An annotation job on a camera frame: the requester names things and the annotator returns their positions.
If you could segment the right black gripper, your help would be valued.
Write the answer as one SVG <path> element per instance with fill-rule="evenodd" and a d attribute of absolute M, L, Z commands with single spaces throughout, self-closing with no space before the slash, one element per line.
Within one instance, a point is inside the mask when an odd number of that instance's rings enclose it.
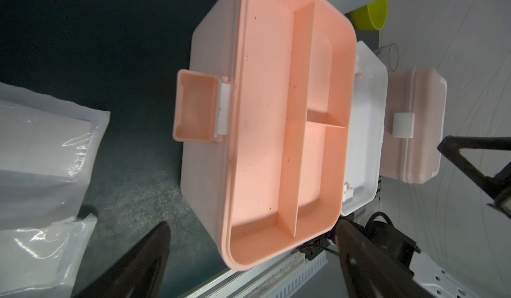
<path fill-rule="evenodd" d="M 460 153 L 462 149 L 510 151 L 510 137 L 447 136 L 437 149 L 492 198 L 489 207 L 510 219 L 510 164 L 493 177 L 485 176 Z"/>

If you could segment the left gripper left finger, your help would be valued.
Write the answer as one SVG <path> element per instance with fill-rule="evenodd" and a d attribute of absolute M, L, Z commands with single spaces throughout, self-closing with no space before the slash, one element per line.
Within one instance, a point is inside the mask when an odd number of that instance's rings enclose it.
<path fill-rule="evenodd" d="M 157 224 L 77 297 L 157 297 L 170 253 L 167 222 Z"/>

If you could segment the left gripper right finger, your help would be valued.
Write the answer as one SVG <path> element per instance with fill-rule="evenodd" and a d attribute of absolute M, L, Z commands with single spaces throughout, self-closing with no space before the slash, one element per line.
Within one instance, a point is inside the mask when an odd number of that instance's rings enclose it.
<path fill-rule="evenodd" d="M 335 225 L 341 269 L 349 297 L 431 297 L 351 222 Z"/>

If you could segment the pink first aid kit box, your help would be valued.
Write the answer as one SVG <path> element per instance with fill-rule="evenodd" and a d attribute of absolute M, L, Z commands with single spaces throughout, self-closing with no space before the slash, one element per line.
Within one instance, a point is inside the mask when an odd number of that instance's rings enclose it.
<path fill-rule="evenodd" d="M 446 101 L 434 68 L 389 73 L 380 175 L 424 184 L 438 174 Z"/>

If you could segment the white gauze packet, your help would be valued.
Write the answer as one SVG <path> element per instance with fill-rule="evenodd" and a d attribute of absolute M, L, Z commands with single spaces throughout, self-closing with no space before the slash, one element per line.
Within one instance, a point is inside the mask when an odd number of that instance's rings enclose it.
<path fill-rule="evenodd" d="M 70 297 L 97 225 L 90 214 L 48 227 L 1 232 L 2 297 Z"/>
<path fill-rule="evenodd" d="M 1 229 L 76 216 L 108 111 L 1 84 Z"/>

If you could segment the peach kit tray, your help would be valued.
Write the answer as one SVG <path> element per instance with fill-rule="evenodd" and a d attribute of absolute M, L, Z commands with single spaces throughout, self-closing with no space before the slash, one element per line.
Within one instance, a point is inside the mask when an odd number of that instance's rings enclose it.
<path fill-rule="evenodd" d="M 247 270 L 330 230 L 357 45 L 326 0 L 242 0 L 220 252 Z"/>

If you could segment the white peach first aid kit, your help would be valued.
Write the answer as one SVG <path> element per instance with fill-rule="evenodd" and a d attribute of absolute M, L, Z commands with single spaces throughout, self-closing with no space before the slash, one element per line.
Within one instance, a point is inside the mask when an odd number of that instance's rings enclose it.
<path fill-rule="evenodd" d="M 220 248 L 226 216 L 228 137 L 236 87 L 241 2 L 218 0 L 209 10 L 192 35 L 189 68 L 178 71 L 176 81 L 173 137 L 183 144 L 180 189 L 214 240 L 222 259 Z M 349 206 L 361 194 L 353 170 L 365 156 L 365 151 L 357 151 L 354 142 L 355 128 L 360 125 L 354 117 L 355 89 L 369 72 L 359 67 L 361 42 L 357 38 L 356 45 L 343 202 L 339 217 L 349 213 Z"/>

